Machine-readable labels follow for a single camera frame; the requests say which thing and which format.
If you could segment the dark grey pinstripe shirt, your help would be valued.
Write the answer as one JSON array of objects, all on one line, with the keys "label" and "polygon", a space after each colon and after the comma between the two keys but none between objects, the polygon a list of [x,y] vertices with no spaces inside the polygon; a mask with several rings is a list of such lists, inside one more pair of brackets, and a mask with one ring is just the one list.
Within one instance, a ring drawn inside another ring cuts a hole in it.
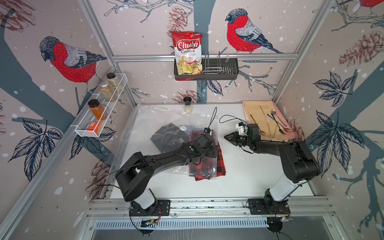
[{"label": "dark grey pinstripe shirt", "polygon": [[188,135],[179,127],[170,123],[160,127],[150,138],[151,142],[161,153],[167,153],[180,148],[189,142]]}]

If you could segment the clear plastic vacuum bag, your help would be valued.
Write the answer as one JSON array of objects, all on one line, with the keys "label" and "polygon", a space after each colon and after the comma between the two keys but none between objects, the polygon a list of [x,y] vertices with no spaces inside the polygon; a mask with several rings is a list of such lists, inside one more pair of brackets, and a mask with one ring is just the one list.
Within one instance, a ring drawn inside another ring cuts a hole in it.
[{"label": "clear plastic vacuum bag", "polygon": [[189,142],[196,140],[205,128],[210,128],[217,143],[219,129],[215,108],[200,105],[193,105],[192,108],[192,113],[186,114],[182,105],[140,106],[129,124],[127,135],[122,139],[125,152],[120,155],[121,160],[117,162],[116,167],[122,167],[136,152],[141,152],[144,156],[163,154],[150,138],[160,127],[170,123],[177,127],[186,126],[188,129],[185,133]]}]

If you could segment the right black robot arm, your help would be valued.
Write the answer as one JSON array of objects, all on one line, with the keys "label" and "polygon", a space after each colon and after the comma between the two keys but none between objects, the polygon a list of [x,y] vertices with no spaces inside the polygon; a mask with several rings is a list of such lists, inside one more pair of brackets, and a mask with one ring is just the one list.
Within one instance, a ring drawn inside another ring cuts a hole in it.
[{"label": "right black robot arm", "polygon": [[305,142],[262,140],[262,131],[257,124],[238,126],[236,132],[225,135],[224,139],[241,149],[248,147],[250,154],[280,157],[284,174],[272,188],[266,190],[263,199],[263,207],[269,214],[277,214],[297,188],[321,173],[319,164]]}]

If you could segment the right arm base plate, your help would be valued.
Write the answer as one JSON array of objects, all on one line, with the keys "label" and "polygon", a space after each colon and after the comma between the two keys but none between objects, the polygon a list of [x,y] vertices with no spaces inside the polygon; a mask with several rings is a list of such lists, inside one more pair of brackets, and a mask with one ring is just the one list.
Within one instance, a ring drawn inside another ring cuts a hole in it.
[{"label": "right arm base plate", "polygon": [[262,198],[248,199],[246,208],[251,215],[290,215],[291,210],[288,201],[276,202],[274,200],[264,200]]}]

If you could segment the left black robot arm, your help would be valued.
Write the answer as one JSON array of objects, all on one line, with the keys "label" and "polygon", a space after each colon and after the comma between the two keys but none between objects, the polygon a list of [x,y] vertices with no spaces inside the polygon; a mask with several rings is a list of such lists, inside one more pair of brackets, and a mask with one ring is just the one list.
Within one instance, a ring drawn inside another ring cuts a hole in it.
[{"label": "left black robot arm", "polygon": [[144,156],[134,153],[126,163],[116,171],[115,179],[124,200],[140,207],[145,216],[160,216],[162,209],[152,190],[148,188],[150,179],[165,170],[196,164],[204,157],[216,158],[219,146],[215,139],[203,133],[195,141],[183,143],[180,147],[159,155]]}]

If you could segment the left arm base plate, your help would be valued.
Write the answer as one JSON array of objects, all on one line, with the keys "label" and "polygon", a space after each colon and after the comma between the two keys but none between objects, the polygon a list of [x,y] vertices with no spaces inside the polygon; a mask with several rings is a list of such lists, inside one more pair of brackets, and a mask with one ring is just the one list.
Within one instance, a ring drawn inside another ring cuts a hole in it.
[{"label": "left arm base plate", "polygon": [[147,209],[143,209],[137,202],[132,201],[130,207],[131,217],[158,217],[169,216],[170,214],[170,200],[157,200]]}]

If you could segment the red black plaid shirt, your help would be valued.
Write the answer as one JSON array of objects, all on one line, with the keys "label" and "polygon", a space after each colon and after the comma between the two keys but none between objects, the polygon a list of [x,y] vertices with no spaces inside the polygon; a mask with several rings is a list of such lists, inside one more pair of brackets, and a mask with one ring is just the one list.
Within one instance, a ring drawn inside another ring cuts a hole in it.
[{"label": "red black plaid shirt", "polygon": [[226,168],[222,155],[222,150],[218,144],[218,156],[216,158],[204,157],[200,162],[189,165],[189,177],[195,181],[210,180],[226,175]]}]

